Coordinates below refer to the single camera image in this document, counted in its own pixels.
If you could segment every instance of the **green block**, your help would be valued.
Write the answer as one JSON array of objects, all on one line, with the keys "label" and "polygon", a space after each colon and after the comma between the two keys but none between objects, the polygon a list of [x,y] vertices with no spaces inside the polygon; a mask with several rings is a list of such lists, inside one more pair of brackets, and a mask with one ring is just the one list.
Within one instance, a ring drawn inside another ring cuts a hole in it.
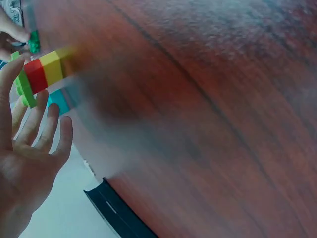
[{"label": "green block", "polygon": [[19,58],[19,56],[20,56],[19,51],[13,52],[13,53],[11,54],[11,61],[16,60],[17,58]]},{"label": "green block", "polygon": [[[15,60],[20,56],[19,51],[16,51],[11,54],[11,59]],[[19,96],[22,96],[22,102],[25,106],[28,107],[35,107],[36,106],[36,100],[33,96],[32,89],[30,87],[29,80],[25,74],[25,72],[22,70],[17,78],[14,81],[14,84],[16,86],[16,92]]]},{"label": "green block", "polygon": [[40,51],[40,40],[39,40],[38,31],[31,32],[28,43],[29,43],[31,53],[37,53]]}]

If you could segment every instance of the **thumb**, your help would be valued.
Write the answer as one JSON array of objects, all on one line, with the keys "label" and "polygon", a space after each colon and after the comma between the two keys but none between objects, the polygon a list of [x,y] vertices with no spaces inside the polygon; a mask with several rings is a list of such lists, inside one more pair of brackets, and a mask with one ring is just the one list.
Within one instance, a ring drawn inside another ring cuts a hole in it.
[{"label": "thumb", "polygon": [[0,31],[6,32],[20,42],[27,42],[30,38],[27,30],[14,24],[2,8],[0,8]]}]

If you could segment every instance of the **toy block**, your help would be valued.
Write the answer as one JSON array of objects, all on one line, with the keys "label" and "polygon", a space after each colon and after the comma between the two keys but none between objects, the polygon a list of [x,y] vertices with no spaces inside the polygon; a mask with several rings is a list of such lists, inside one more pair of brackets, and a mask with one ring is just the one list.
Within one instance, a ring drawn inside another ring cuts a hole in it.
[{"label": "toy block", "polygon": [[64,79],[60,65],[60,58],[56,51],[50,52],[47,55],[40,57],[39,60],[44,69],[48,86]]},{"label": "toy block", "polygon": [[41,92],[48,87],[44,69],[39,59],[24,65],[24,72],[29,80],[33,94]]},{"label": "toy block", "polygon": [[40,51],[40,40],[39,40],[38,31],[31,32],[28,43],[29,43],[31,53],[37,53]]},{"label": "toy block", "polygon": [[57,90],[49,95],[48,106],[50,106],[52,103],[55,103],[59,106],[59,115],[63,115],[70,110],[61,90]]},{"label": "toy block", "polygon": [[63,47],[56,49],[56,53],[60,58],[60,65],[64,78],[73,75],[76,72],[74,63],[75,49],[69,46]]},{"label": "toy block", "polygon": [[[19,51],[16,51],[16,52],[11,54],[12,60],[15,60],[18,57],[19,57]],[[35,107],[36,100],[33,97],[33,93],[32,93],[28,78],[27,78],[24,70],[22,70],[19,73],[19,75],[17,76],[17,78],[14,81],[14,84],[16,86],[17,94],[22,96],[23,104],[25,106],[29,106],[31,108]]]},{"label": "toy block", "polygon": [[20,56],[19,51],[13,52],[13,53],[11,54],[11,61],[16,60],[17,58],[19,58],[19,56]]}]

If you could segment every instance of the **teal block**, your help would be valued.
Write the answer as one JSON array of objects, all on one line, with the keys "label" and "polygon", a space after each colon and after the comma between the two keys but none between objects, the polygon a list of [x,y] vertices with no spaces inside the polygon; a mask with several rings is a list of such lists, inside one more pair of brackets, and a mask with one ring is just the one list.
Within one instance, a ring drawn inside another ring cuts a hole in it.
[{"label": "teal block", "polygon": [[55,103],[59,106],[59,115],[63,115],[70,110],[61,90],[57,90],[49,95],[48,106],[52,103]]}]

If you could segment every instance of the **reddish-brown surface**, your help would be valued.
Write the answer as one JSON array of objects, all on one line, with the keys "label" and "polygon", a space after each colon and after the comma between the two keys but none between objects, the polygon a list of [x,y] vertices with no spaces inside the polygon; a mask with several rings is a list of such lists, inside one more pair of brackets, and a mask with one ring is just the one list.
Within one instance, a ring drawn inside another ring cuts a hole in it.
[{"label": "reddish-brown surface", "polygon": [[33,4],[78,49],[77,148],[158,236],[317,237],[316,1]]}]

